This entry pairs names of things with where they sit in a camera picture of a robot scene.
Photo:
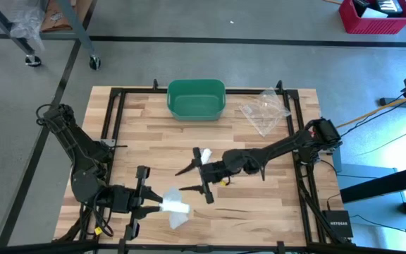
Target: wooden tabletop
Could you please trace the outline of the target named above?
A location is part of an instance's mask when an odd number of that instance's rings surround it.
[[[82,128],[95,140],[101,135],[110,90],[111,87],[93,87],[90,95]],[[299,94],[304,122],[319,118],[316,90],[300,89]],[[287,137],[285,119],[263,138],[245,118],[239,104],[256,96],[227,95],[226,108],[218,121],[182,122],[171,116],[165,94],[127,94],[118,145],[127,145],[128,148],[116,150],[111,184],[134,188],[137,166],[145,165],[151,167],[146,185],[163,195],[172,187],[201,184],[196,170],[174,176],[190,163],[193,147],[211,149],[211,162],[215,162],[221,159],[225,150],[264,147]],[[117,105],[116,100],[108,137],[112,135]],[[292,100],[291,112],[297,130]],[[328,156],[323,159],[332,162]],[[324,163],[315,166],[314,177],[323,210],[327,198],[339,193],[338,182],[332,168]],[[306,245],[291,154],[267,164],[265,181],[261,180],[260,174],[248,176],[243,172],[231,181],[229,186],[210,185],[215,199],[211,205],[206,204],[204,196],[198,192],[182,191],[183,202],[191,206],[189,220],[177,229],[171,229],[169,213],[149,214],[140,220],[140,234],[130,243],[274,246],[277,241],[284,241],[285,246]],[[64,235],[75,223],[79,205],[68,183],[54,238]],[[157,204],[146,201],[144,205]],[[331,198],[330,206],[343,209],[340,197]],[[308,210],[313,240],[317,241],[314,217]],[[130,214],[112,214],[110,225],[114,237],[102,234],[100,243],[118,243],[129,220]]]

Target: plastic bag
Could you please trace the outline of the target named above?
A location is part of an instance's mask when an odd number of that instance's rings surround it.
[[[168,192],[164,193],[162,204],[159,204],[161,211],[170,212],[168,220],[172,229],[176,229],[188,220],[187,214],[190,212],[190,206],[182,203],[181,198],[181,193],[177,188],[170,188]]]
[[[11,36],[16,38],[34,39],[41,50],[44,50],[40,39],[40,26],[45,16],[42,0],[15,0],[11,11],[13,23]]]
[[[269,134],[284,116],[290,115],[272,87],[263,91],[250,103],[240,105],[239,108],[263,137]]]

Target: red crate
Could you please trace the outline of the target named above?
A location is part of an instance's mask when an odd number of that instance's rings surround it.
[[[345,31],[352,34],[394,35],[406,26],[406,0],[398,0],[403,10],[401,18],[360,18],[353,6],[353,0],[344,0],[339,14]]]

